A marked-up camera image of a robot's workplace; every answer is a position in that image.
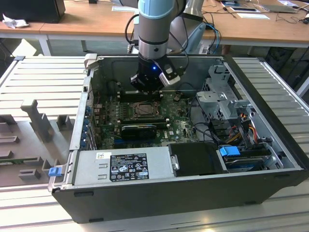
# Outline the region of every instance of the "motherboard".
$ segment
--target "motherboard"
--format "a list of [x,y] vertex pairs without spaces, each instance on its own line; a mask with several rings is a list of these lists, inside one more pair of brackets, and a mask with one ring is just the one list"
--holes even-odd
[[151,99],[118,95],[95,105],[98,149],[167,146],[197,142],[189,122],[189,98],[176,91]]

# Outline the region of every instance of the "green circuit board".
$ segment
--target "green circuit board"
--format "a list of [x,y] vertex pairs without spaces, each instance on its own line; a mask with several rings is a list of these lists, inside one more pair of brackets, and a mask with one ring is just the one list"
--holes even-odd
[[[110,97],[96,115],[96,135],[98,149],[121,149],[167,146],[169,143],[197,142],[198,138],[192,130],[192,126],[187,117],[188,99],[179,98],[175,92],[163,93],[161,101],[144,102],[119,102],[117,98]],[[155,139],[148,141],[125,141],[121,138],[121,127],[119,119],[133,119],[137,114],[146,114],[148,104],[152,104],[154,112],[150,118],[169,119],[169,127],[158,128]]]

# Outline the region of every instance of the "laptop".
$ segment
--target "laptop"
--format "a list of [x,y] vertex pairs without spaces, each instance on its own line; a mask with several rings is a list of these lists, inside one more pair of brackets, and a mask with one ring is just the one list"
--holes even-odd
[[261,5],[265,10],[277,13],[296,13],[292,7],[279,5]]

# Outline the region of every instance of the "power supply label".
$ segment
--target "power supply label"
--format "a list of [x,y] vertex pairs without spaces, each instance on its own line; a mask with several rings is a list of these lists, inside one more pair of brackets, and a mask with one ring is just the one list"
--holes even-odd
[[113,182],[149,179],[146,153],[112,155],[110,167],[110,180]]

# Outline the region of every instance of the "blue drive latch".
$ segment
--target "blue drive latch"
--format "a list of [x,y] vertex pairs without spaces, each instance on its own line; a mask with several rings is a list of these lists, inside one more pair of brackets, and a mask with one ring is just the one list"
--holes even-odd
[[52,176],[61,176],[61,171],[62,171],[61,167],[50,168],[49,172],[48,172],[48,175],[50,177],[52,177]]
[[221,156],[239,156],[240,152],[236,146],[224,146],[219,149]]

